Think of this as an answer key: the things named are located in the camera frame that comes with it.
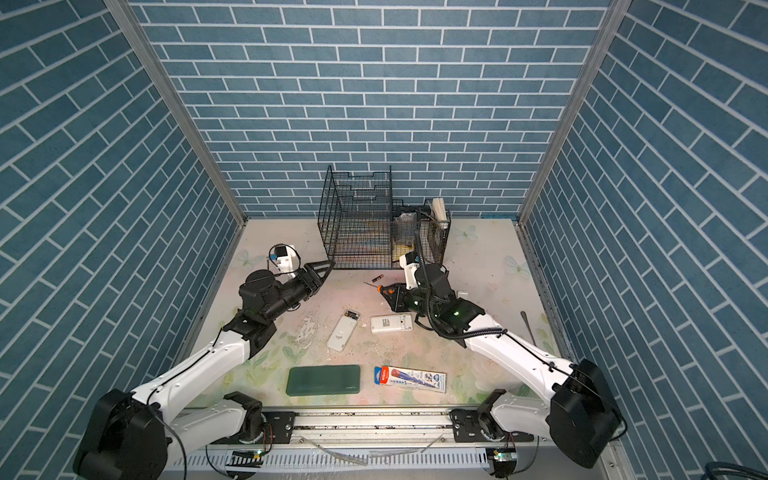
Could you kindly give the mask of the white remote control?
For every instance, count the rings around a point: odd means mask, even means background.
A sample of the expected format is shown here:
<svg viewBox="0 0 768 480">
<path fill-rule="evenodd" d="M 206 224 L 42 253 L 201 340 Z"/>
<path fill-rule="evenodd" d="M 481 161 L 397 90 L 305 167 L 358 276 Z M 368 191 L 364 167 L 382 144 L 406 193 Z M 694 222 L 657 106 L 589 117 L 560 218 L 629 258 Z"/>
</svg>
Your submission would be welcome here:
<svg viewBox="0 0 768 480">
<path fill-rule="evenodd" d="M 410 313 L 373 316 L 370 319 L 370 324 L 374 334 L 413 330 L 413 318 Z"/>
</svg>

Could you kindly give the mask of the grey remote with teal buttons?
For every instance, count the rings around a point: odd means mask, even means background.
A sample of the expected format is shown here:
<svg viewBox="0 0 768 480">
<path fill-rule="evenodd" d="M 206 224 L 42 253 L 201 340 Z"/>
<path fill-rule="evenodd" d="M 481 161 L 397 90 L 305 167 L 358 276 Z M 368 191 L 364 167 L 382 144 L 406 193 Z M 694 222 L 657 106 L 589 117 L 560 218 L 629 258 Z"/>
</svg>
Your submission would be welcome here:
<svg viewBox="0 0 768 480">
<path fill-rule="evenodd" d="M 336 323 L 326 346 L 333 351 L 342 352 L 347 345 L 357 323 L 360 314 L 353 310 L 345 310 Z"/>
</svg>

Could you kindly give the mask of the orange black screwdriver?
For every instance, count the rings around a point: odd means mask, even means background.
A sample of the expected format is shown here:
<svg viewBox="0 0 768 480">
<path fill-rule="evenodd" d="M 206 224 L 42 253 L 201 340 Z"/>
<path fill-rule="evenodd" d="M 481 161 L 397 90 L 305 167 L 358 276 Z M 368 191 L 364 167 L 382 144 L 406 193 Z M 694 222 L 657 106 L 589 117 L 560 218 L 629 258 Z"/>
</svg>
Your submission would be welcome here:
<svg viewBox="0 0 768 480">
<path fill-rule="evenodd" d="M 375 288 L 382 295 L 384 295 L 384 294 L 391 295 L 391 294 L 395 293 L 395 288 L 392 285 L 390 285 L 390 286 L 382 286 L 382 285 L 374 285 L 374 284 L 368 283 L 368 282 L 365 282 L 365 285 L 368 285 L 370 287 Z"/>
</svg>

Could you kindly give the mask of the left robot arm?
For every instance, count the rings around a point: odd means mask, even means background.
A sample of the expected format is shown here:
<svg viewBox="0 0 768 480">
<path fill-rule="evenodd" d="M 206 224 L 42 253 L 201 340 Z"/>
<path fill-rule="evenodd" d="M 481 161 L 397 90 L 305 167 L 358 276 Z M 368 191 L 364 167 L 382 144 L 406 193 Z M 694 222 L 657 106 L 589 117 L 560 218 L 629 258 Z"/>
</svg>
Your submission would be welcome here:
<svg viewBox="0 0 768 480">
<path fill-rule="evenodd" d="M 223 438 L 266 439 L 262 403 L 231 392 L 212 407 L 185 408 L 218 379 L 255 357 L 276 333 L 279 316 L 314 296 L 335 266 L 310 262 L 281 282 L 256 270 L 239 288 L 242 307 L 209 342 L 172 369 L 129 392 L 113 389 L 94 407 L 76 452 L 85 479 L 156 479 L 177 460 Z"/>
</svg>

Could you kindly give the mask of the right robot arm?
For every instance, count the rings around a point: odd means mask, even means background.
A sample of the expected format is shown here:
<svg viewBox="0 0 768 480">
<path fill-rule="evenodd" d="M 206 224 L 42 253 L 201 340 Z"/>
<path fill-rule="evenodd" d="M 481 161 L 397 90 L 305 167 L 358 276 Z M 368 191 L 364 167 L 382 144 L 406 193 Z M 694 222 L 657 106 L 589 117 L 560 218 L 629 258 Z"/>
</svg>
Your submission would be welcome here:
<svg viewBox="0 0 768 480">
<path fill-rule="evenodd" d="M 443 339 L 485 356 L 522 380 L 534 393 L 518 397 L 494 390 L 470 417 L 483 437 L 505 441 L 514 432 L 550 439 L 571 461 L 593 467 L 605 447 L 627 430 L 600 368 L 550 354 L 509 332 L 482 307 L 451 288 L 440 264 L 409 263 L 405 280 L 379 287 L 395 313 L 426 319 Z"/>
</svg>

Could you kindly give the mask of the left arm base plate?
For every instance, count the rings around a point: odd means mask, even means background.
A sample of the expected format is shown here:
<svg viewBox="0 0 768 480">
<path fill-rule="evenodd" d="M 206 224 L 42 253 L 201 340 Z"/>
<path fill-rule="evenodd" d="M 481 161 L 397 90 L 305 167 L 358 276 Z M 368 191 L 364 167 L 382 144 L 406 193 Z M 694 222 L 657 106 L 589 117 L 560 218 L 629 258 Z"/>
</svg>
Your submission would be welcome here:
<svg viewBox="0 0 768 480">
<path fill-rule="evenodd" d="M 266 443 L 288 444 L 291 440 L 296 413 L 293 411 L 262 411 L 260 417 L 247 414 L 244 425 L 234 435 L 213 442 L 214 445 Z"/>
</svg>

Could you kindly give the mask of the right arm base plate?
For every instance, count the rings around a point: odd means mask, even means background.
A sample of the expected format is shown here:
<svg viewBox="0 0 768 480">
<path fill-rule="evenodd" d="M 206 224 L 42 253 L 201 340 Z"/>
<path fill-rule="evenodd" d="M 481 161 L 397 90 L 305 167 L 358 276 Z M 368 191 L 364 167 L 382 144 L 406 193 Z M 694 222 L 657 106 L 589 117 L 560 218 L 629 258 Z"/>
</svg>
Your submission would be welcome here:
<svg viewBox="0 0 768 480">
<path fill-rule="evenodd" d="M 488 413 L 478 409 L 452 409 L 448 415 L 456 443 L 532 442 L 535 437 L 520 431 L 503 430 Z"/>
</svg>

